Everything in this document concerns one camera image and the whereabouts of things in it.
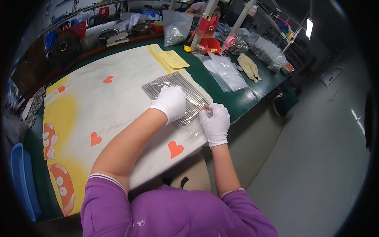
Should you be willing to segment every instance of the orange heart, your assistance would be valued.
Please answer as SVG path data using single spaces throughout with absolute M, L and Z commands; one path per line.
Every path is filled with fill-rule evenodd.
M 97 133 L 91 133 L 91 146 L 95 146 L 101 142 L 101 137 L 97 136 Z
M 175 156 L 179 155 L 180 153 L 183 152 L 184 150 L 184 147 L 182 145 L 176 145 L 176 142 L 174 141 L 171 141 L 169 144 L 168 144 L 168 149 L 170 150 L 171 152 L 171 158 L 174 158 Z
M 63 92 L 64 90 L 66 90 L 66 87 L 64 87 L 64 86 L 59 87 L 58 88 L 58 94 Z
M 112 79 L 113 79 L 113 76 L 109 76 L 109 77 L 107 77 L 103 82 L 104 82 L 105 84 L 109 84 L 109 83 L 112 82 Z

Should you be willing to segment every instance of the bag of metal parts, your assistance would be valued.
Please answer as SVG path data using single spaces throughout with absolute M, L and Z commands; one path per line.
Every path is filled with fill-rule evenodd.
M 193 15 L 163 10 L 164 46 L 173 46 L 185 40 L 191 30 Z

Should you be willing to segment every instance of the red stool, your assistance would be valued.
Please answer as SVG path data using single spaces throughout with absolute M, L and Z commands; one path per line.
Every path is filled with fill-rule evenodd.
M 109 7 L 105 6 L 105 7 L 99 8 L 99 14 L 102 14 L 104 17 L 109 16 Z

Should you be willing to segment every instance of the gloved hand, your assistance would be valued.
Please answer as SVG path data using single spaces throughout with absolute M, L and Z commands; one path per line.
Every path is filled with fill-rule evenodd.
M 199 118 L 207 135 L 209 147 L 228 143 L 230 115 L 222 104 L 210 104 L 209 110 L 200 110 Z
M 186 112 L 186 95 L 181 86 L 163 87 L 149 108 L 156 108 L 167 116 L 167 124 L 180 119 Z

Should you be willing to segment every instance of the blue tray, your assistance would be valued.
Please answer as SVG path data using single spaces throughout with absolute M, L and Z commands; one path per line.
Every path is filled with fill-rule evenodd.
M 30 154 L 24 150 L 22 143 L 18 143 L 12 148 L 11 169 L 16 193 L 29 218 L 36 222 L 42 212 L 34 188 Z

